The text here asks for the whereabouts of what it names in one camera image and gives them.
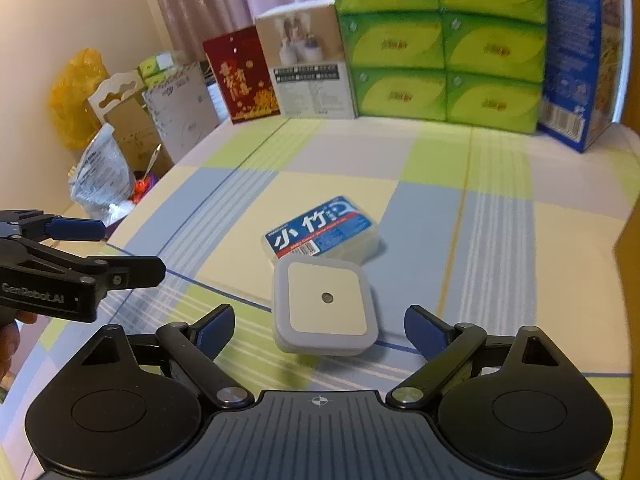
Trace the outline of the person's left hand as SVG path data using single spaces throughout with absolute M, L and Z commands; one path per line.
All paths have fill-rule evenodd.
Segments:
M 21 336 L 17 321 L 23 324 L 34 324 L 38 320 L 35 313 L 17 311 L 14 320 L 3 326 L 0 332 L 0 378 L 9 373 L 11 360 L 20 345 Z

